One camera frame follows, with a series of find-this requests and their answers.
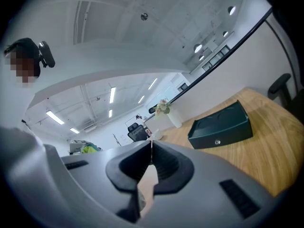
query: black slot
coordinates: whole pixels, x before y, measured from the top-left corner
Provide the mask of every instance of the black slot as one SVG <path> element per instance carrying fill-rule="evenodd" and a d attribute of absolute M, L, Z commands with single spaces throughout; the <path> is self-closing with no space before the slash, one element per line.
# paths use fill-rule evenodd
<path fill-rule="evenodd" d="M 84 165 L 88 165 L 88 162 L 86 162 L 86 161 L 76 161 L 76 162 L 65 164 L 65 166 L 68 170 L 75 169 L 75 168 L 78 168 L 78 167 L 81 167 L 81 166 L 84 166 Z"/>
<path fill-rule="evenodd" d="M 219 184 L 244 219 L 259 211 L 260 208 L 233 180 L 225 180 Z"/>
<path fill-rule="evenodd" d="M 194 174 L 192 161 L 161 142 L 153 141 L 152 145 L 152 161 L 159 180 L 154 186 L 154 195 L 180 191 Z"/>

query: desk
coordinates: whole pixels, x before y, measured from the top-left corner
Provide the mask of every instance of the desk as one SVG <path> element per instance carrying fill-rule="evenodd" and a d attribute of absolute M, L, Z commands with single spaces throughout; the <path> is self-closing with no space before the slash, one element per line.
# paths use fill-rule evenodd
<path fill-rule="evenodd" d="M 184 122 L 181 128 L 164 130 L 161 140 L 193 148 L 188 141 L 188 132 L 194 120 L 217 112 L 236 100 L 249 116 L 253 137 L 200 151 L 224 158 L 275 196 L 294 183 L 302 166 L 304 126 L 277 103 L 253 90 L 244 88 L 209 111 Z"/>

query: yellow object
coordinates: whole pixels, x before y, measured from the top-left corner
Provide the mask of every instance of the yellow object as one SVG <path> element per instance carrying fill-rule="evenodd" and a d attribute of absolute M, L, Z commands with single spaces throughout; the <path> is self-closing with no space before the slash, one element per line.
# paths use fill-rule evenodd
<path fill-rule="evenodd" d="M 94 153 L 97 152 L 97 150 L 95 150 L 93 147 L 91 146 L 86 146 L 82 149 L 81 153 L 83 154 L 87 154 L 87 153 Z"/>

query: office chair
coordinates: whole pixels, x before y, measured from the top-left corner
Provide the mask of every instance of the office chair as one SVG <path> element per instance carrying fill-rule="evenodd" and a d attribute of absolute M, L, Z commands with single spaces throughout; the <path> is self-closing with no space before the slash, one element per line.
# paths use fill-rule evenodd
<path fill-rule="evenodd" d="M 133 123 L 131 126 L 128 127 L 128 131 L 131 132 L 137 127 L 138 127 L 138 123 Z"/>
<path fill-rule="evenodd" d="M 304 124 L 304 89 L 291 99 L 286 83 L 290 79 L 290 74 L 281 75 L 269 88 L 268 96 L 281 94 L 285 100 L 285 109 L 294 115 L 302 124 Z"/>
<path fill-rule="evenodd" d="M 143 129 L 143 125 L 139 125 L 133 131 L 129 132 L 128 136 L 134 142 L 142 141 L 142 140 L 147 140 L 147 138 L 149 138 L 149 135 Z"/>

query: black box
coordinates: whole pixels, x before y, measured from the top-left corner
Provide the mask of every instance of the black box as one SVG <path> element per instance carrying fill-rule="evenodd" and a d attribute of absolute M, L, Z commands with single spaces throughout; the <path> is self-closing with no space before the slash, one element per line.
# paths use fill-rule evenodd
<path fill-rule="evenodd" d="M 236 143 L 252 136 L 249 117 L 239 101 L 195 120 L 188 133 L 188 139 L 195 149 Z"/>

